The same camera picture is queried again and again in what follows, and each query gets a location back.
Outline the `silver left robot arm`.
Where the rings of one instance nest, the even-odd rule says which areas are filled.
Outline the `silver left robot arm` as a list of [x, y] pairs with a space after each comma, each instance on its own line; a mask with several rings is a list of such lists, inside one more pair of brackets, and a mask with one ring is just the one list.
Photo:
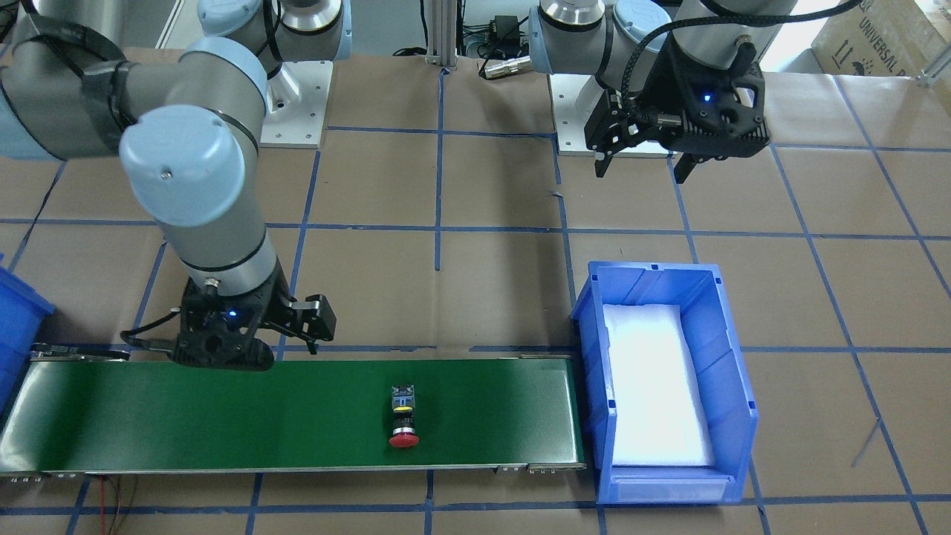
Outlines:
[[792, 1], [541, 1], [528, 17], [535, 71], [591, 75], [601, 94], [585, 145], [603, 177], [646, 141], [679, 153], [678, 183], [709, 160], [757, 155], [770, 143], [759, 65], [773, 30], [727, 15], [788, 15]]

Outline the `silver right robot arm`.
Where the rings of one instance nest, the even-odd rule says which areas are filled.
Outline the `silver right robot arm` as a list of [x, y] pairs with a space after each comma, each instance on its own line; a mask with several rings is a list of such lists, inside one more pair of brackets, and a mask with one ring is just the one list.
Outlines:
[[9, 268], [39, 343], [255, 372], [295, 354], [567, 348], [588, 261], [692, 260], [669, 160], [564, 161], [544, 74], [333, 68], [318, 149], [265, 148], [285, 28], [133, 57], [19, 3], [2, 64]]

